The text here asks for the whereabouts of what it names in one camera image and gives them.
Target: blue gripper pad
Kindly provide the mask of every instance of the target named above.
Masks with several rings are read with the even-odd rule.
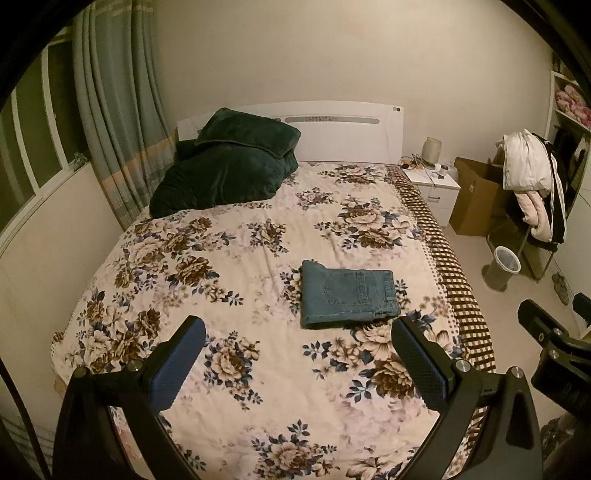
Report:
[[[447,410],[455,374],[445,351],[429,342],[408,317],[393,321],[392,344],[427,408],[438,412]]]
[[[205,338],[203,320],[190,315],[171,339],[159,344],[146,360],[142,385],[154,412],[171,407],[205,345]]]

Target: green curtain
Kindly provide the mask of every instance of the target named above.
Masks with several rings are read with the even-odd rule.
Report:
[[[76,96],[95,172],[127,228],[173,163],[152,55],[152,0],[98,0],[74,21]]]

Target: tiled floor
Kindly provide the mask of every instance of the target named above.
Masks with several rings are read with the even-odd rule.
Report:
[[[558,320],[576,338],[577,326],[569,307],[563,305],[554,292],[551,275],[557,271],[555,263],[548,273],[536,283],[522,266],[522,273],[512,278],[503,293],[489,289],[482,278],[482,267],[492,260],[486,239],[480,236],[459,236],[448,226],[444,230],[456,252],[468,282],[472,285],[476,300],[491,331],[498,372],[506,372],[519,365],[531,378],[538,364],[540,347],[519,325],[517,308],[525,299],[532,299]],[[535,389],[531,389],[540,426],[563,413],[562,408]]]

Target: white nightstand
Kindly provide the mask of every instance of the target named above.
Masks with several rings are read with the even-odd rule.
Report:
[[[453,206],[456,204],[457,194],[460,192],[460,186],[449,175],[445,175],[442,180],[436,176],[433,177],[434,170],[403,170],[408,179],[421,192],[421,197],[425,199],[430,210],[433,212],[437,223],[446,226],[449,217],[452,215]]]

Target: nightstand drawer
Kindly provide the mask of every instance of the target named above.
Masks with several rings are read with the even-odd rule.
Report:
[[[438,208],[453,210],[453,206],[456,204],[457,194],[458,190],[431,187],[426,202],[431,209]]]
[[[444,227],[449,223],[449,217],[452,216],[453,209],[451,208],[430,208],[437,223]]]
[[[427,199],[429,198],[429,194],[431,193],[431,186],[427,186],[427,185],[415,185],[415,187],[418,189],[419,192],[421,192],[421,197],[423,197],[423,199],[425,200],[425,202],[427,201]]]

